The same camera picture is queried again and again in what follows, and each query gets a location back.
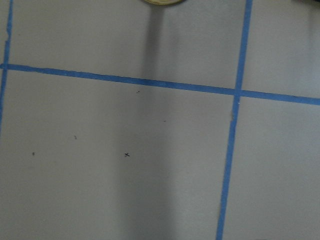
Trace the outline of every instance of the yellow round object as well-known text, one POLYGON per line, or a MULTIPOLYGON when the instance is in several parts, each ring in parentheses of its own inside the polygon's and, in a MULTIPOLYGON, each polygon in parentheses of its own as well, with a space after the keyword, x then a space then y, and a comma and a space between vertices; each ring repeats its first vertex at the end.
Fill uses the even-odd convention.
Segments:
POLYGON ((176 4, 178 2, 181 2, 182 0, 145 0, 145 1, 155 5, 170 5, 170 4, 176 4))

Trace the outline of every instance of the gray floor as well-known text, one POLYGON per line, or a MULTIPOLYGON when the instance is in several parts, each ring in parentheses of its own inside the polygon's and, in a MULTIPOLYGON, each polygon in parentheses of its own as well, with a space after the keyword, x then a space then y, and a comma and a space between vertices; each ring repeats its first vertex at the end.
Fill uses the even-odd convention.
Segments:
MULTIPOLYGON (((245 4, 14 0, 9 64, 234 89, 245 4)), ((320 3, 253 0, 242 89, 320 98, 319 43, 320 3)), ((19 69, 0 239, 216 238, 233 95, 19 69)), ((241 97, 223 240, 319 239, 319 123, 319 105, 241 97)))

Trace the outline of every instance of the blue line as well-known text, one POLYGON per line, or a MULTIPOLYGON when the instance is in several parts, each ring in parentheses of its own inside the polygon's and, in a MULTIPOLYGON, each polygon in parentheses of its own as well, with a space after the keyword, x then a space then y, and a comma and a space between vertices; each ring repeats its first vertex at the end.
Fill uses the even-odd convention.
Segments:
POLYGON ((278 94, 278 93, 266 93, 266 92, 248 91, 248 90, 242 90, 241 96, 248 97, 248 98, 269 99, 269 100, 292 102, 292 103, 299 103, 299 104, 320 105, 320 98, 305 97, 305 96, 291 96, 291 95, 278 94))
POLYGON ((197 91, 197 92, 205 92, 205 93, 215 93, 215 94, 225 94, 225 95, 234 95, 235 93, 234 89, 224 88, 224 87, 195 85, 195 84, 188 84, 188 83, 149 80, 149 79, 122 77, 122 76, 113 76, 113 75, 100 75, 100 74, 95 74, 90 72, 59 70, 54 68, 38 68, 38 67, 31 67, 31 66, 24 66, 24 65, 9 64, 8 69, 24 71, 24 72, 37 72, 42 74, 76 77, 76 78, 95 79, 95 80, 110 81, 110 82, 117 82, 117 83, 137 84, 137 85, 154 86, 154 87, 169 88, 169 89, 181 89, 181 90, 189 90, 189 91, 197 91))
POLYGON ((9 14, 8 14, 8 20, 6 25, 6 32, 8 34, 8 38, 5 41, 3 64, 1 66, 2 77, 1 77, 1 88, 0 88, 0 134, 1 134, 1 125, 2 125, 2 115, 4 110, 5 90, 7 85, 8 63, 9 63, 9 55, 10 55, 11 32, 12 32, 13 5, 14 5, 14 1, 10 0, 9 14))
POLYGON ((238 121, 240 97, 242 92, 241 87, 242 87, 244 69, 245 69, 245 63, 246 63, 251 9, 252 9, 252 0, 246 0, 241 44, 240 44, 239 61, 238 61, 236 81, 235 81, 235 92, 234 92, 233 105, 232 105, 232 120, 230 122, 228 146, 226 151, 226 161, 224 166, 224 176, 223 176, 221 200, 220 200, 220 214, 219 214, 218 224, 216 228, 216 237, 215 237, 216 240, 222 240, 223 234, 224 234, 232 160, 233 160, 233 154, 234 154, 234 148, 235 148, 236 128, 237 128, 237 121, 238 121))

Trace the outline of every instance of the horizontal blue line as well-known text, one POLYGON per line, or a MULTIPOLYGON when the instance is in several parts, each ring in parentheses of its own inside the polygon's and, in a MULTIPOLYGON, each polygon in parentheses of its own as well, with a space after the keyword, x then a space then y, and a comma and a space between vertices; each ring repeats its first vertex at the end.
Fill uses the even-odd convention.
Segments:
POLYGON ((141 79, 141 78, 133 78, 133 77, 113 76, 113 75, 100 75, 100 74, 95 74, 90 72, 59 70, 54 68, 38 68, 38 67, 31 67, 31 66, 24 66, 24 65, 8 64, 8 69, 16 70, 16 71, 24 71, 24 72, 36 72, 36 73, 50 74, 50 75, 68 76, 68 77, 76 77, 76 78, 84 78, 84 79, 95 79, 95 80, 110 81, 110 82, 117 82, 117 83, 137 84, 137 85, 189 90, 189 91, 197 91, 197 92, 205 92, 205 93, 215 93, 215 94, 224 94, 224 95, 234 95, 235 93, 234 89, 224 88, 224 87, 205 86, 205 85, 172 82, 172 81, 159 81, 159 80, 141 79))
POLYGON ((320 98, 306 97, 306 96, 292 96, 278 93, 267 93, 259 91, 242 90, 240 92, 242 97, 255 98, 255 99, 269 99, 283 102, 320 105, 320 98))

